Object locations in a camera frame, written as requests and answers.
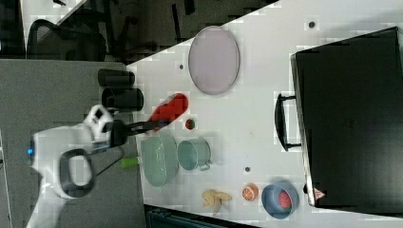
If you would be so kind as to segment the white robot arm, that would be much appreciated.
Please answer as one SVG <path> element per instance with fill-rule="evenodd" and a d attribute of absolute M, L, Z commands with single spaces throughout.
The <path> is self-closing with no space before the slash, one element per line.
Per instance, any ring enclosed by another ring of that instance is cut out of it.
<path fill-rule="evenodd" d="M 96 104 L 81 123 L 33 134 L 31 167 L 42 178 L 27 228 L 55 228 L 66 203 L 91 192 L 97 177 L 91 155 L 122 146 L 128 137 L 162 125 L 159 121 L 124 123 Z"/>

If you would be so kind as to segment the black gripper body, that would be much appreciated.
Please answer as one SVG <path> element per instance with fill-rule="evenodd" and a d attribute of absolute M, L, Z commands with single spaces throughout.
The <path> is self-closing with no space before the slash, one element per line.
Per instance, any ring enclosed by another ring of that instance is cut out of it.
<path fill-rule="evenodd" d="M 115 120 L 112 124 L 110 135 L 110 146 L 116 147 L 124 145 L 129 135 L 129 128 L 120 120 Z"/>

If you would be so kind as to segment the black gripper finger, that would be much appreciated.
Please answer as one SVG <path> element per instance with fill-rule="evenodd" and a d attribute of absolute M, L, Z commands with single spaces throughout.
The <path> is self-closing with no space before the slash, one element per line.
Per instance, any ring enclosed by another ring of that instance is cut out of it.
<path fill-rule="evenodd" d="M 128 130 L 128 135 L 135 136 L 135 135 L 139 135 L 139 134 L 143 134 L 143 133 L 155 131 L 155 130 L 156 130 L 156 127 L 131 127 Z"/>
<path fill-rule="evenodd" d="M 136 122 L 129 123 L 127 127 L 157 127 L 159 126 L 158 121 L 146 121 L 146 122 Z"/>

